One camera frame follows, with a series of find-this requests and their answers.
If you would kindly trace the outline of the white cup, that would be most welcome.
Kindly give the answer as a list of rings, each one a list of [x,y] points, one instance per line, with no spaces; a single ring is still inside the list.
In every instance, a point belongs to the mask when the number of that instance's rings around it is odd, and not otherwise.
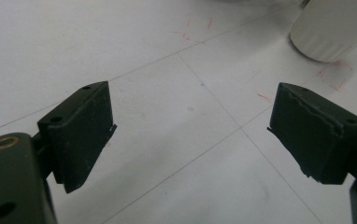
[[[293,24],[290,39],[315,61],[342,59],[357,48],[357,0],[309,0]]]

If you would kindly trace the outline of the white table mat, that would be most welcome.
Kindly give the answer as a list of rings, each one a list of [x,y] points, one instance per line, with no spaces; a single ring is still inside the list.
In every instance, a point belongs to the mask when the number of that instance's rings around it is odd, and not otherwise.
[[[357,49],[312,61],[303,0],[0,0],[0,135],[107,81],[117,131],[59,224],[351,224],[349,186],[304,176],[269,132],[278,84],[357,115]]]

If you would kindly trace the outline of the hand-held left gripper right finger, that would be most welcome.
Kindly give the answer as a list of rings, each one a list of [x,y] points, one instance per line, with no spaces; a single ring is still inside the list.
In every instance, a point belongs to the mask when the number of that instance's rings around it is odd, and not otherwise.
[[[357,179],[357,116],[316,92],[279,83],[268,130],[304,175],[327,185]]]

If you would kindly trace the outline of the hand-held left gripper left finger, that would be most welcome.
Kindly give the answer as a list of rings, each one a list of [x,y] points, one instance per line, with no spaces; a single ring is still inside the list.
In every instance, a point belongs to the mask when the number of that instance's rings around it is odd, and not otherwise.
[[[57,182],[68,193],[79,189],[116,130],[108,83],[78,89],[37,125],[41,139],[52,151]]]

